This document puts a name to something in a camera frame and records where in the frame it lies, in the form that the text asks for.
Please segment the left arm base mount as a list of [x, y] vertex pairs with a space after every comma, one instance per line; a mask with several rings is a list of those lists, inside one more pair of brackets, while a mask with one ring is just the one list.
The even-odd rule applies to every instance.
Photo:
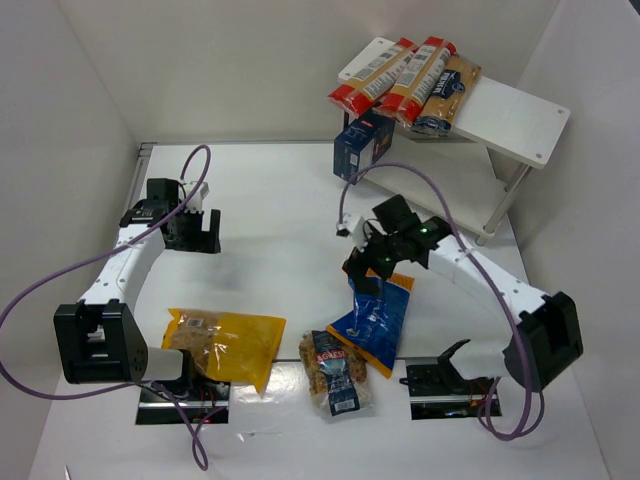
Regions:
[[[178, 400], [192, 425], [227, 424], [230, 384], [207, 381], [192, 388], [177, 388], [162, 382]], [[182, 419], [169, 396], [153, 386], [144, 387], [139, 396], [135, 424], [141, 426], [176, 425]]]

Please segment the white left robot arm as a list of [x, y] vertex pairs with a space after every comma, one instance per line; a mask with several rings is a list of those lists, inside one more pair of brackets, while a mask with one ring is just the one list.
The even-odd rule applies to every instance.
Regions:
[[146, 278], [166, 250], [217, 254], [220, 211], [204, 211], [206, 182], [152, 178], [146, 198], [119, 223], [116, 254], [74, 304], [58, 307], [54, 327], [66, 380], [72, 384], [161, 382], [188, 389], [201, 381], [183, 349], [147, 345], [134, 319]]

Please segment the blue orange pasta bag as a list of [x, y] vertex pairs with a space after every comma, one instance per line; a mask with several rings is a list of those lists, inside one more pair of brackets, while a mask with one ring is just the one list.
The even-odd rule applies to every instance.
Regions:
[[385, 378], [392, 375], [414, 279], [399, 273], [383, 281], [371, 270], [367, 286], [377, 287], [374, 295], [358, 293], [351, 278], [352, 311], [334, 321], [326, 330], [353, 348]]

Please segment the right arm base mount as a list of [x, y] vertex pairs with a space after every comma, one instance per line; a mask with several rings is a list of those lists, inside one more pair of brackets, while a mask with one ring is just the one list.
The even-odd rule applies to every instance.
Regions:
[[477, 417], [493, 380], [481, 377], [450, 386], [440, 366], [431, 362], [408, 363], [399, 383], [408, 389], [411, 419], [417, 421]]

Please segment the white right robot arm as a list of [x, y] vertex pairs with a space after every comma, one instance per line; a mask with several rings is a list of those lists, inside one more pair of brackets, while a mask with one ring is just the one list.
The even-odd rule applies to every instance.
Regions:
[[481, 377], [510, 377], [523, 388], [542, 392], [584, 351], [575, 302], [532, 287], [475, 252], [440, 217], [416, 215], [383, 220], [379, 228], [364, 218], [337, 226], [354, 248], [343, 264], [354, 290], [352, 344], [375, 353], [386, 335], [400, 332], [410, 289], [395, 274], [408, 261], [457, 286], [481, 307], [507, 320], [511, 336], [480, 342], [463, 338], [438, 358], [452, 384]]

